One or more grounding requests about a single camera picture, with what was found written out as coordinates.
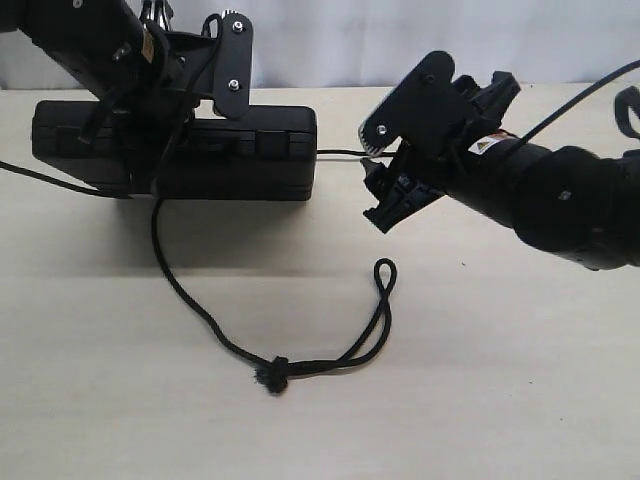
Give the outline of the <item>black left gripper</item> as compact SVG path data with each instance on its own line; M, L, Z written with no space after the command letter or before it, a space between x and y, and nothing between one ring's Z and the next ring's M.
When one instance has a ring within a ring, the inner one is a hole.
M150 142L162 142L170 161L202 98L213 92L220 54L220 21L206 19L199 34L173 31L166 20L139 19L111 56L123 69L100 96L108 115L129 113Z

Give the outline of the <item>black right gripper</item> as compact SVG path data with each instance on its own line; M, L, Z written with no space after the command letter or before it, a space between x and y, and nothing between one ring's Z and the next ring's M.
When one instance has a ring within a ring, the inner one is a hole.
M363 215L382 233L440 199L442 179L463 148L494 131L519 94L511 72L479 86L463 75L409 74L397 86L397 158L362 158L363 183L378 201Z

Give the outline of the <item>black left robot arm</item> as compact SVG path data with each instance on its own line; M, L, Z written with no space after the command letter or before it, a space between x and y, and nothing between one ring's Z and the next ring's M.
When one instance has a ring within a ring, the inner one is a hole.
M223 18L209 16L199 35L163 29L124 1L4 1L1 30L20 31L97 100L58 105L52 119L80 119L73 148L54 152L34 143L49 164L88 156L90 145L114 115L131 119L148 144L169 162L200 99L213 92L213 72L224 39Z

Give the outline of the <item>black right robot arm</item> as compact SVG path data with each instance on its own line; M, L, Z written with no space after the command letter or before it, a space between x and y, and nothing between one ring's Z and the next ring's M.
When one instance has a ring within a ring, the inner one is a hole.
M639 263L639 155L601 158L556 150L507 132L503 117L520 87L496 72L407 75L359 128L366 217L389 231L448 197L513 231L526 245L587 269Z

